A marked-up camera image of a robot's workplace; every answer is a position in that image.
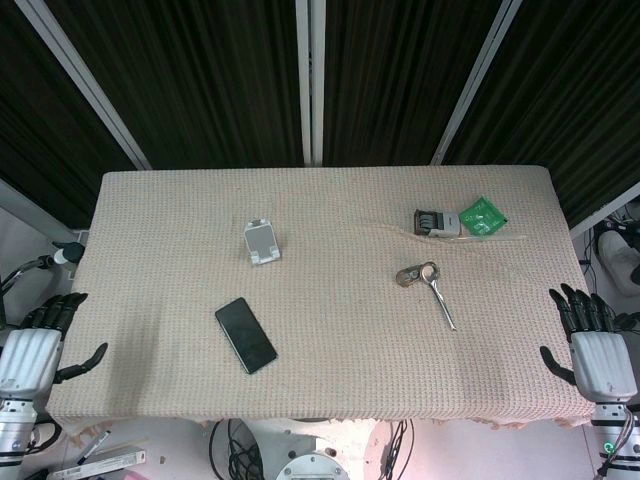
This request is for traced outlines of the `white aluminium frame rail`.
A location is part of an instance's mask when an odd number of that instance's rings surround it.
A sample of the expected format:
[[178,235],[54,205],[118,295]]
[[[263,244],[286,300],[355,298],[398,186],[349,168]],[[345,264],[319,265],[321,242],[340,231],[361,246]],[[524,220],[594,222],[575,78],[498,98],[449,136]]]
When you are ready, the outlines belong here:
[[0,207],[55,242],[73,242],[75,232],[0,179]]
[[590,230],[598,222],[605,219],[611,213],[624,207],[636,197],[640,196],[640,181],[636,182],[632,187],[615,197],[610,202],[604,204],[599,209],[592,212],[585,219],[580,221],[576,226],[570,229],[570,237],[572,239],[579,237],[585,231]]

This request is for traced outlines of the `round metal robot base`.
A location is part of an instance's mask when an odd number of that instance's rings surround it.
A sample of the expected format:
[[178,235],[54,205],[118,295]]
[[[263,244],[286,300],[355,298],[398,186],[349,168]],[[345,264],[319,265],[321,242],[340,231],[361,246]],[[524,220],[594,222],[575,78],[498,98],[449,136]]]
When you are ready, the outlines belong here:
[[350,480],[346,470],[332,457],[306,454],[290,460],[276,480]]

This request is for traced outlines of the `white folding phone stand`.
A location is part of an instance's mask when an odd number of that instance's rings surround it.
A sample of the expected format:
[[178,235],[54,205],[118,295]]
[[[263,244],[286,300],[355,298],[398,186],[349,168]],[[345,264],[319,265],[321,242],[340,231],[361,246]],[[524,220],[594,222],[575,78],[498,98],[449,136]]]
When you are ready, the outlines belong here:
[[250,221],[243,234],[250,261],[254,266],[264,265],[281,258],[274,229],[268,219]]

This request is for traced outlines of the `clear plastic straw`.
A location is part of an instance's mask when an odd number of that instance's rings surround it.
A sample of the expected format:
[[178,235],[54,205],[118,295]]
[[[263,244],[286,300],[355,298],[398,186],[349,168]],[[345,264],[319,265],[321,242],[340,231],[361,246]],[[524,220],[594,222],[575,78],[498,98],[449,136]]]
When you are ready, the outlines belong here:
[[434,236],[432,240],[437,240],[445,243],[453,244],[480,244],[480,243],[492,243],[492,242],[512,242],[527,240],[528,236],[524,234],[493,234],[483,236],[455,236],[455,237],[442,237]]

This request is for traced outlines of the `black smartphone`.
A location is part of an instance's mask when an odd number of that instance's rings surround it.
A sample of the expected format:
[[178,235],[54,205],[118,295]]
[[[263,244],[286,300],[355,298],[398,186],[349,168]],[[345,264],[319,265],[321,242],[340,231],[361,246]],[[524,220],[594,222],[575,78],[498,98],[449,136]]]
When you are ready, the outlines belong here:
[[221,307],[215,317],[247,374],[277,359],[274,346],[244,298]]

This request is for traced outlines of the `grey black date stamp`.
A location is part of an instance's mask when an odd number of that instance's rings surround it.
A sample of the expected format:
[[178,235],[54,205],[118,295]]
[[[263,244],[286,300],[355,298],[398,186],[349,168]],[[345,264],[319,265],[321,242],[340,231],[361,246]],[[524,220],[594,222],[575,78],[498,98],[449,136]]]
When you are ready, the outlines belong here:
[[414,212],[414,233],[425,237],[455,238],[461,233],[460,219],[456,213],[417,209]]

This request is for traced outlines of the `black pen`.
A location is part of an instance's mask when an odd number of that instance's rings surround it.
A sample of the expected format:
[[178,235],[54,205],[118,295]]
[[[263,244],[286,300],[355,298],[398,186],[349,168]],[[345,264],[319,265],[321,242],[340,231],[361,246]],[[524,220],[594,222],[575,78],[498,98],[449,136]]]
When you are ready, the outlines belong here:
[[89,444],[84,451],[81,453],[80,457],[77,459],[77,465],[83,465],[86,460],[94,454],[94,452],[104,443],[104,441],[111,435],[110,430],[105,430],[101,432],[91,444]]

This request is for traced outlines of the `green foil packet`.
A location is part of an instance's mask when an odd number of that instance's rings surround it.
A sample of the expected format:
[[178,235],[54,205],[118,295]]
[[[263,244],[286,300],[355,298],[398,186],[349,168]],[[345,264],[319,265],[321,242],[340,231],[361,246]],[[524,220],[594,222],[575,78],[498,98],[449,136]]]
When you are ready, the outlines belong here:
[[479,197],[459,214],[460,223],[474,236],[489,236],[504,227],[508,219],[487,198]]

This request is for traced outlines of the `white shoe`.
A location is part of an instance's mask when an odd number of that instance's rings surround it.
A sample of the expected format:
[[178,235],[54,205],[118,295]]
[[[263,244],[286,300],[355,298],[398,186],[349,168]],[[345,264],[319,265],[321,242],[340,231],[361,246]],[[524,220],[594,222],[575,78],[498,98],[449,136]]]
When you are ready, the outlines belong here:
[[604,269],[624,296],[640,296],[640,252],[612,230],[599,236],[598,255]]

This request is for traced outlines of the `long white cardboard box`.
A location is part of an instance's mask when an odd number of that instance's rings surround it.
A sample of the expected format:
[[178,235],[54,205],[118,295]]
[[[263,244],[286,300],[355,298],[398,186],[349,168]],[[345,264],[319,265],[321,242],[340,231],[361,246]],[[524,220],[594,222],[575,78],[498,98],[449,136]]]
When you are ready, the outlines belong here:
[[46,480],[87,480],[90,477],[124,470],[145,462],[146,451],[144,449],[130,449],[110,456],[97,455],[82,465],[50,473]]

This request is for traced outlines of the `white aluminium frame post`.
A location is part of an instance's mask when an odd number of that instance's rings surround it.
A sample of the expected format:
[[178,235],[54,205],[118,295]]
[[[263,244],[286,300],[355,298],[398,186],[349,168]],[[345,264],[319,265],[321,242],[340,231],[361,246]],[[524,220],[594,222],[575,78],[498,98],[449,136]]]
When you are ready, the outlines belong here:
[[137,170],[153,167],[44,0],[13,0]]
[[321,167],[324,153],[327,0],[294,0],[300,125],[306,167]]
[[486,74],[508,33],[523,0],[502,0],[471,71],[449,117],[430,166],[442,165],[449,147],[471,107]]

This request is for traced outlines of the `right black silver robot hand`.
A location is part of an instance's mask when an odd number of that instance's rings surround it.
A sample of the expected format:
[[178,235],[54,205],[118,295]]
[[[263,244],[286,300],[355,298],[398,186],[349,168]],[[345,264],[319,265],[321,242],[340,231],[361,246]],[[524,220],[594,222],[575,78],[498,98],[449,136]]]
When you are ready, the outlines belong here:
[[638,386],[621,334],[622,323],[630,316],[615,314],[598,294],[586,294],[565,283],[559,290],[551,289],[549,295],[559,313],[572,366],[561,366],[551,350],[541,346],[547,369],[590,402],[623,404],[631,400]]

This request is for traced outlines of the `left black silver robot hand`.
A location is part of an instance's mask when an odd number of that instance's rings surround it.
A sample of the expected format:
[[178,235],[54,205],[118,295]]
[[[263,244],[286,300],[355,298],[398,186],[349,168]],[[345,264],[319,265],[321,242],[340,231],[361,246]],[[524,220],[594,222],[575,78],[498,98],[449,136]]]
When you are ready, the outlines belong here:
[[100,364],[108,344],[100,344],[81,364],[59,366],[67,333],[86,293],[56,295],[29,312],[0,352],[0,400],[34,401],[56,384],[84,375]]

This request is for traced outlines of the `metal spoon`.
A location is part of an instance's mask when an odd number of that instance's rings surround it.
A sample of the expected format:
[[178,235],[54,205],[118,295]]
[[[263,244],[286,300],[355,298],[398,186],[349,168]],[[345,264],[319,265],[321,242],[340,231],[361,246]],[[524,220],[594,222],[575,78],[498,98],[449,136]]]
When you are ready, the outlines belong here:
[[454,324],[452,315],[447,307],[445,299],[438,288],[438,279],[440,278],[440,268],[434,262],[426,262],[420,267],[420,277],[424,283],[426,283],[435,295],[438,301],[446,321],[451,331],[456,331],[457,328]]

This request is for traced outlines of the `beige waffle weave tablecloth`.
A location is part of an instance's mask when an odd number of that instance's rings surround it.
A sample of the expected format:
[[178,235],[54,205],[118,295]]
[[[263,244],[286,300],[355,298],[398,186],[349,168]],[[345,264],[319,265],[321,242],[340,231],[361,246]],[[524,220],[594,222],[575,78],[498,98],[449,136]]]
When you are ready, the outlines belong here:
[[[453,244],[414,212],[479,197],[527,240]],[[268,219],[279,260],[254,266],[246,225]],[[396,274],[434,262],[431,288]],[[565,216],[539,166],[114,172],[102,179],[74,289],[88,298],[64,364],[107,352],[56,386],[68,430],[136,416],[586,422],[592,405],[553,376],[570,362],[549,291],[583,288]],[[215,317],[244,298],[277,352],[247,374]]]

